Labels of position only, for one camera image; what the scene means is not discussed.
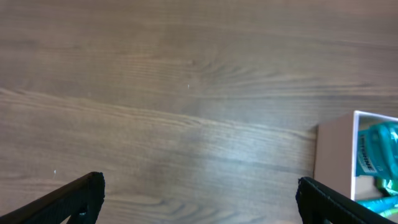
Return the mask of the green toothbrush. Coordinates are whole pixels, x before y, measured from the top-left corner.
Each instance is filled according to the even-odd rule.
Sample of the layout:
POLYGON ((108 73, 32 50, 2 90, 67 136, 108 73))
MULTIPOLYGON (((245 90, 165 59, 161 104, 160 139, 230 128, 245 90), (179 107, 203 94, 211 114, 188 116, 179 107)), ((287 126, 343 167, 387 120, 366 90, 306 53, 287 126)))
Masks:
POLYGON ((385 211, 379 213, 379 215, 384 217, 384 218, 388 218, 388 217, 393 216, 395 214, 398 214, 398 208, 390 208, 388 210, 385 210, 385 211))

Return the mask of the green soap packet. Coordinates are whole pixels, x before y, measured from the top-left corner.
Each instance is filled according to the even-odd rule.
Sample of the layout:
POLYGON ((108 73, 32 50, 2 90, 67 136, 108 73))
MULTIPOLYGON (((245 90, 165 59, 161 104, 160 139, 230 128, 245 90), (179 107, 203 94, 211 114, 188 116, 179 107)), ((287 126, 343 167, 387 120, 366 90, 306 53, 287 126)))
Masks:
POLYGON ((397 180, 375 178, 376 188, 386 196, 395 196, 398 193, 397 180))

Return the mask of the teal toothpaste tube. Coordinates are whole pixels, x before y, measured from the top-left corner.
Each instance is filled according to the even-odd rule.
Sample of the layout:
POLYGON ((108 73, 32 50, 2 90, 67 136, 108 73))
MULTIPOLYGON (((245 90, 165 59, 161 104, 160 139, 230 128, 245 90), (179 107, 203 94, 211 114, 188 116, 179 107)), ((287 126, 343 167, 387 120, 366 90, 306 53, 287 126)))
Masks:
POLYGON ((381 213, 386 210, 396 208, 397 196, 395 195, 391 197, 382 197, 371 200, 357 200, 356 202, 375 213, 381 213))

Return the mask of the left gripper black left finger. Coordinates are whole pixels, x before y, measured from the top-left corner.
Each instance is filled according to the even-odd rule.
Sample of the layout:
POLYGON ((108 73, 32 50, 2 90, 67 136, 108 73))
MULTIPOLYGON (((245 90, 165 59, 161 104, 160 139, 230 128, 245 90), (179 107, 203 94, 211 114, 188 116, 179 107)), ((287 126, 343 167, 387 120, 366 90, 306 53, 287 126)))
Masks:
POLYGON ((1 223, 96 223, 104 198, 103 174, 90 172, 1 216, 1 223))

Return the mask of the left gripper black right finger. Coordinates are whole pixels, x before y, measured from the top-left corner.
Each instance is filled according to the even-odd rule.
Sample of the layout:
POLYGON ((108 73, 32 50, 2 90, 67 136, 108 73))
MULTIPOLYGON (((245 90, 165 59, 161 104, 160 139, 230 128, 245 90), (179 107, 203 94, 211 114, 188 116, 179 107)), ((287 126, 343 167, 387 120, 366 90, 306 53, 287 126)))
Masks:
POLYGON ((311 177, 298 180, 295 199, 303 224, 395 224, 311 177))

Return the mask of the teal mouthwash bottle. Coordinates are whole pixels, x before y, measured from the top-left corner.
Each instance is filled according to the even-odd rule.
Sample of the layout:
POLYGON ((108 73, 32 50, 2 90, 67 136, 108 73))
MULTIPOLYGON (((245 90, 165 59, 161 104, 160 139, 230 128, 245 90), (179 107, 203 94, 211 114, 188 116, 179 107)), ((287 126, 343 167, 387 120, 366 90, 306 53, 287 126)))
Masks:
POLYGON ((397 180, 397 122, 358 132, 356 176, 361 175, 397 180))

